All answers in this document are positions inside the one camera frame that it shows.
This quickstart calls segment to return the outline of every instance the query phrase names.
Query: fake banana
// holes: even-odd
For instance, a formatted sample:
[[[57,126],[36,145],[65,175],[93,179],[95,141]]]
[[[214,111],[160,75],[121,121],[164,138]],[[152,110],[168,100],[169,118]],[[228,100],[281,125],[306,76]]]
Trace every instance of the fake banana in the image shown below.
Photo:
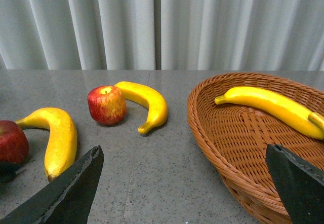
[[[77,131],[70,115],[59,108],[40,108],[16,123],[22,128],[41,128],[50,131],[44,167],[49,182],[75,161]]]
[[[115,84],[120,88],[124,98],[136,102],[148,109],[146,122],[138,128],[140,134],[161,126],[168,118],[168,105],[163,96],[155,89],[128,81]]]
[[[324,139],[324,131],[308,119],[309,115],[313,115],[311,110],[270,90],[249,86],[233,87],[224,95],[217,96],[215,103],[252,106],[270,113],[306,136]]]

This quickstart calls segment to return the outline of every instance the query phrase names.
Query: apple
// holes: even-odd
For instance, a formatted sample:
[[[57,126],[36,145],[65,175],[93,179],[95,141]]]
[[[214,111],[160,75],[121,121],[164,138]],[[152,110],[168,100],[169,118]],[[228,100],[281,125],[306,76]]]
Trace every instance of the apple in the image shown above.
[[[0,120],[0,162],[23,163],[29,152],[24,131],[13,121]]]
[[[126,100],[116,86],[99,86],[88,93],[91,117],[100,124],[113,125],[120,122],[127,111]]]

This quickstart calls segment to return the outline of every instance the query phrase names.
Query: brown wicker basket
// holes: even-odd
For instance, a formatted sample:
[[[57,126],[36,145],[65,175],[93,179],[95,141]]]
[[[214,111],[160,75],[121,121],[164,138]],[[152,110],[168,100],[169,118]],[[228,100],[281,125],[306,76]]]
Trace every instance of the brown wicker basket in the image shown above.
[[[281,144],[323,170],[324,143],[261,110],[215,105],[216,96],[241,85],[278,92],[320,114],[324,114],[324,93],[269,74],[233,72],[199,83],[187,101],[191,131],[233,196],[261,223],[292,223],[265,163],[266,146]]]

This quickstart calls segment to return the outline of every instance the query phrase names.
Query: basket rim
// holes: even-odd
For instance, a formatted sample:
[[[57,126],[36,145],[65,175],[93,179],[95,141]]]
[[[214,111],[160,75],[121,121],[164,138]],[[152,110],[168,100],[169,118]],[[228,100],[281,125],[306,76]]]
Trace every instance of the basket rim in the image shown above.
[[[285,82],[293,82],[296,86],[300,87],[308,87],[302,83],[286,79],[279,76],[273,76],[271,74],[263,73],[263,72],[228,72],[223,74],[217,74],[213,77],[207,78],[204,81],[197,84],[192,91],[190,92],[188,99],[187,99],[187,108],[188,108],[188,124],[191,128],[191,131],[194,133],[194,137],[196,138],[197,143],[200,145],[203,141],[207,146],[210,148],[210,150],[213,152],[214,156],[216,158],[211,158],[210,156],[206,155],[206,157],[216,166],[217,170],[221,175],[223,175],[226,179],[229,179],[234,184],[239,186],[241,189],[243,189],[246,193],[250,194],[252,197],[257,199],[259,202],[261,202],[264,206],[268,207],[269,209],[278,212],[280,214],[289,216],[284,205],[281,202],[281,199],[278,195],[278,193],[274,193],[273,191],[265,188],[264,186],[255,183],[252,179],[247,177],[245,174],[243,174],[240,170],[235,168],[233,165],[231,165],[217,150],[215,145],[209,140],[205,130],[202,128],[201,125],[195,123],[194,119],[198,117],[198,112],[196,108],[191,106],[191,102],[197,103],[197,98],[200,92],[204,89],[205,85],[210,84],[211,82],[214,82],[215,79],[230,79],[231,77],[246,77],[249,78],[250,76],[262,76],[263,79],[271,79],[271,80],[282,80]],[[317,91],[318,93],[322,93],[322,91],[312,88],[314,91]]]

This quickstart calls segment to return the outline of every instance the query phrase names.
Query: toy fruit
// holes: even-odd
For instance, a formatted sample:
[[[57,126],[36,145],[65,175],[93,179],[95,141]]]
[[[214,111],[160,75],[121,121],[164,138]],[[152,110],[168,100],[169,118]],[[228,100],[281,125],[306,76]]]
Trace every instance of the toy fruit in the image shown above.
[[[148,109],[146,122],[138,128],[141,134],[163,125],[168,118],[168,105],[164,97],[155,89],[128,81],[115,84],[121,89],[125,99],[134,101]]]
[[[0,120],[0,175],[15,172],[26,160],[28,152],[28,140],[18,124]]]
[[[125,98],[116,86],[100,86],[91,90],[88,106],[91,117],[103,125],[120,122],[127,111]]]
[[[75,161],[77,131],[70,115],[56,107],[40,108],[16,123],[22,128],[41,128],[50,131],[44,167],[49,182]]]
[[[233,87],[224,95],[217,96],[215,103],[252,106],[270,113],[306,136],[324,139],[324,131],[308,119],[311,110],[270,90],[249,86]]]

